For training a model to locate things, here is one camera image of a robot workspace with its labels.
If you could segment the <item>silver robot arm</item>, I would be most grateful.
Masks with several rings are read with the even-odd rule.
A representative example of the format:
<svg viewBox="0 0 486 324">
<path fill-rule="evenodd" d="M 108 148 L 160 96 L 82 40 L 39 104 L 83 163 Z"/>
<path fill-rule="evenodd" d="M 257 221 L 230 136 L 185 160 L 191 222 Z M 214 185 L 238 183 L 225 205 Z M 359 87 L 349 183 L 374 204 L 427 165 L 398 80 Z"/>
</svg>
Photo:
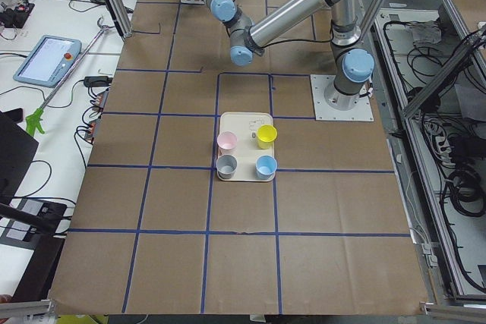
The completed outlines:
<svg viewBox="0 0 486 324">
<path fill-rule="evenodd" d="M 336 62 L 336 76 L 324 91 L 327 104 L 340 111 L 356 107 L 361 88 L 374 71 L 373 56 L 357 46 L 364 28 L 358 25 L 353 0 L 288 0 L 258 22 L 253 22 L 234 0 L 203 0 L 212 15 L 226 28 L 230 58 L 246 66 L 254 55 L 262 56 L 269 46 L 303 20 L 323 8 L 331 10 L 329 39 Z"/>
</svg>

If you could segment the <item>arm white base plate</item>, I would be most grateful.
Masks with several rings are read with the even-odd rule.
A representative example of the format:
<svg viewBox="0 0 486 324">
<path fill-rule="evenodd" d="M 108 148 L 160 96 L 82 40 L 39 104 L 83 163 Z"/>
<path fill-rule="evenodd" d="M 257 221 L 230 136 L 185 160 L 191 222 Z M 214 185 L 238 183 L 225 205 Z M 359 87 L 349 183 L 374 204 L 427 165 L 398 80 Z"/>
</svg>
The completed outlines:
<svg viewBox="0 0 486 324">
<path fill-rule="evenodd" d="M 341 94 L 334 83 L 335 75 L 311 74 L 311 92 L 314 115 L 317 121 L 372 122 L 371 97 L 365 85 L 360 91 L 347 96 Z"/>
</svg>

